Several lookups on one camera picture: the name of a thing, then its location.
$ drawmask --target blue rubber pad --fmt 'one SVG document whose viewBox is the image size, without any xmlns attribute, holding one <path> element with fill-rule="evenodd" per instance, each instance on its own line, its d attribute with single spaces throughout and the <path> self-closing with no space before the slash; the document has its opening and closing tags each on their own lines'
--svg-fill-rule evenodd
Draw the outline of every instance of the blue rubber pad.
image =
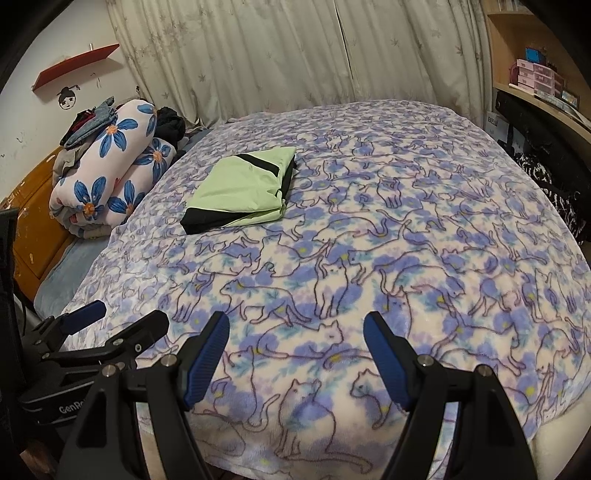
<svg viewBox="0 0 591 480">
<path fill-rule="evenodd" d="M 107 307 L 105 307 L 105 304 L 100 300 L 95 300 L 78 310 L 66 314 L 61 321 L 60 330 L 66 335 L 74 335 L 94 322 L 98 322 L 106 314 Z"/>
<path fill-rule="evenodd" d="M 186 391 L 183 395 L 183 401 L 187 408 L 192 408 L 193 405 L 203 400 L 229 337 L 230 321 L 225 313 L 221 313 L 215 327 L 205 339 L 201 351 L 189 368 Z"/>
<path fill-rule="evenodd" d="M 371 313 L 363 322 L 363 336 L 390 398 L 404 410 L 408 410 L 414 400 L 408 392 L 407 373 Z"/>
</svg>

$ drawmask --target cat print blanket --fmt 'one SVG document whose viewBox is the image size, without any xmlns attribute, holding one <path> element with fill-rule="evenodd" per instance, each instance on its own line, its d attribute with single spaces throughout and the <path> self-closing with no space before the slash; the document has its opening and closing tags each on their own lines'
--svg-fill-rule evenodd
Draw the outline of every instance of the cat print blanket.
<svg viewBox="0 0 591 480">
<path fill-rule="evenodd" d="M 184 233 L 217 160 L 282 145 L 297 169 L 282 219 Z M 107 316 L 66 346 L 102 345 L 160 309 L 171 325 L 149 365 L 227 312 L 226 352 L 187 415 L 206 460 L 254 479 L 377 480 L 406 415 L 363 340 L 368 312 L 444 365 L 490 365 L 531 440 L 589 384 L 589 280 L 544 193 L 451 110 L 383 100 L 257 114 L 216 128 L 113 232 L 67 307 L 101 299 Z"/>
</svg>

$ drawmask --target blue flower print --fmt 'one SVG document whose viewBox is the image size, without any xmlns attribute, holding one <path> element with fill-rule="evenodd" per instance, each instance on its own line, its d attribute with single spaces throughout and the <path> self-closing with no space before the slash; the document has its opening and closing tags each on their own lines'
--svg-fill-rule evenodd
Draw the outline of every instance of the blue flower print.
<svg viewBox="0 0 591 480">
<path fill-rule="evenodd" d="M 136 197 L 134 184 L 131 180 L 128 180 L 123 186 L 123 196 L 125 201 L 121 200 L 119 197 L 111 197 L 107 201 L 107 205 L 112 212 L 123 213 L 125 215 L 125 221 L 127 221 L 146 194 L 142 192 Z"/>
<path fill-rule="evenodd" d="M 96 218 L 103 211 L 104 205 L 99 205 L 100 198 L 103 196 L 107 179 L 99 177 L 92 184 L 92 190 L 88 195 L 88 189 L 80 180 L 76 180 L 74 184 L 74 194 L 79 202 L 84 203 L 79 209 L 82 211 L 84 218 L 88 221 L 96 220 Z"/>
<path fill-rule="evenodd" d="M 134 165 L 149 165 L 154 162 L 152 166 L 152 184 L 156 185 L 156 182 L 159 181 L 168 168 L 165 160 L 168 155 L 170 155 L 170 147 L 163 145 L 159 138 L 154 137 L 152 144 L 148 145 L 142 154 L 135 159 Z"/>
<path fill-rule="evenodd" d="M 142 113 L 152 115 L 150 117 L 150 121 L 148 122 L 148 128 L 146 129 L 147 137 L 156 128 L 156 109 L 154 108 L 154 105 L 151 105 L 150 103 L 145 103 L 143 105 L 138 105 L 138 110 Z"/>
<path fill-rule="evenodd" d="M 111 143 L 114 141 L 115 145 L 117 145 L 122 152 L 125 151 L 127 148 L 127 140 L 125 139 L 125 135 L 122 130 L 133 130 L 134 128 L 138 128 L 138 123 L 133 120 L 132 118 L 125 118 L 118 124 L 115 122 L 117 121 L 117 117 L 108 125 L 98 137 L 97 140 L 103 139 L 100 143 L 99 148 L 99 155 L 101 158 L 105 158 L 109 150 L 111 149 Z"/>
</svg>

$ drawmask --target folded clothes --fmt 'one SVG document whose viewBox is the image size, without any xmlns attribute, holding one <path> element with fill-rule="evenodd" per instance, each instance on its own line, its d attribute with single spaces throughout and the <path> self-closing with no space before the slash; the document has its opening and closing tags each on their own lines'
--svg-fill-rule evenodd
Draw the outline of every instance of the folded clothes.
<svg viewBox="0 0 591 480">
<path fill-rule="evenodd" d="M 73 168 L 76 169 L 80 166 L 80 159 L 82 155 L 86 153 L 86 150 L 90 148 L 93 142 L 96 140 L 98 134 L 92 134 L 84 140 L 80 145 L 72 150 L 60 150 L 57 154 L 57 158 L 53 163 L 53 176 L 51 179 L 51 185 L 55 187 L 57 182 L 62 180 L 68 171 Z"/>
<path fill-rule="evenodd" d="M 60 140 L 60 146 L 63 147 L 64 144 L 69 140 L 69 138 L 74 134 L 74 132 L 79 130 L 82 127 L 82 125 L 84 125 L 88 120 L 90 120 L 91 118 L 94 118 L 94 117 L 95 117 L 94 109 L 84 110 L 83 112 L 79 112 L 76 115 L 76 118 L 74 119 L 72 124 L 70 125 L 70 128 L 68 129 L 66 134 Z"/>
<path fill-rule="evenodd" d="M 116 110 L 113 108 L 115 98 L 107 98 L 94 110 L 94 117 L 89 119 L 84 125 L 76 130 L 70 138 L 64 143 L 66 150 L 71 150 L 80 145 L 87 137 L 92 134 L 99 133 L 104 127 L 111 124 L 116 117 Z"/>
<path fill-rule="evenodd" d="M 185 123 L 177 112 L 167 106 L 163 106 L 157 112 L 156 131 L 154 136 L 170 143 L 174 149 L 178 148 L 178 142 L 184 137 Z"/>
<path fill-rule="evenodd" d="M 279 147 L 219 160 L 187 202 L 185 233 L 281 218 L 295 154 L 293 147 Z"/>
</svg>

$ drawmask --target beige curtain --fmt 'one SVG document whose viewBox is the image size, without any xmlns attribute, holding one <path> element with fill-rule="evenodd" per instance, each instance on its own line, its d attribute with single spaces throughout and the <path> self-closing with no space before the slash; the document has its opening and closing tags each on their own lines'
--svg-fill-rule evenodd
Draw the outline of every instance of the beige curtain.
<svg viewBox="0 0 591 480">
<path fill-rule="evenodd" d="M 358 99 L 449 107 L 480 127 L 491 57 L 480 0 L 335 0 Z"/>
<path fill-rule="evenodd" d="M 106 0 L 142 92 L 206 125 L 379 98 L 482 126 L 491 61 L 479 0 Z"/>
<path fill-rule="evenodd" d="M 332 0 L 107 0 L 142 91 L 206 125 L 354 100 Z"/>
</svg>

